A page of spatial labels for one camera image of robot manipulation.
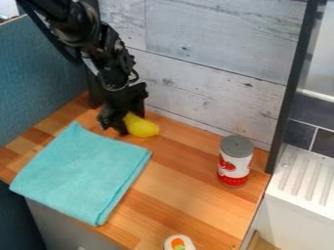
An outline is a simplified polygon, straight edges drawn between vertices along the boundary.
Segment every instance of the whitewashed wood backdrop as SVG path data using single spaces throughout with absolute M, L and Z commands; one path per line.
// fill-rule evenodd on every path
M 100 0 L 147 107 L 269 149 L 305 12 L 293 0 Z

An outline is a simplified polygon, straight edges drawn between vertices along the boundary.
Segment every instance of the can lid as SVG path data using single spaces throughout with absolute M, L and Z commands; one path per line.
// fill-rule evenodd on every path
M 252 154 L 254 146 L 247 138 L 241 136 L 229 136 L 222 139 L 221 149 L 232 157 L 246 157 Z

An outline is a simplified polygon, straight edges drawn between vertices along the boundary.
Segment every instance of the towel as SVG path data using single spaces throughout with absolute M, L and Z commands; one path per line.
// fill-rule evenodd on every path
M 150 156 L 145 148 L 73 122 L 21 170 L 10 190 L 89 225 L 103 225 Z

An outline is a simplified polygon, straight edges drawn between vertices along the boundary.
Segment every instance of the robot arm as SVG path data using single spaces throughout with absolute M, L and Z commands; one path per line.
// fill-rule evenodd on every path
M 104 98 L 98 120 L 103 129 L 112 127 L 128 134 L 123 117 L 132 111 L 144 117 L 146 83 L 134 69 L 135 61 L 119 34 L 101 22 L 98 0 L 17 0 L 49 41 L 73 63 L 85 63 L 98 79 Z M 39 19 L 45 18 L 48 26 Z M 73 48 L 73 56 L 67 48 Z

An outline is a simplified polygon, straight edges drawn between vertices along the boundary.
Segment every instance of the red and white can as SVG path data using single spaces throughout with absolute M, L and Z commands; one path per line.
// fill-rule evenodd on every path
M 218 163 L 218 178 L 226 186 L 240 188 L 248 180 L 254 146 L 244 137 L 222 139 Z

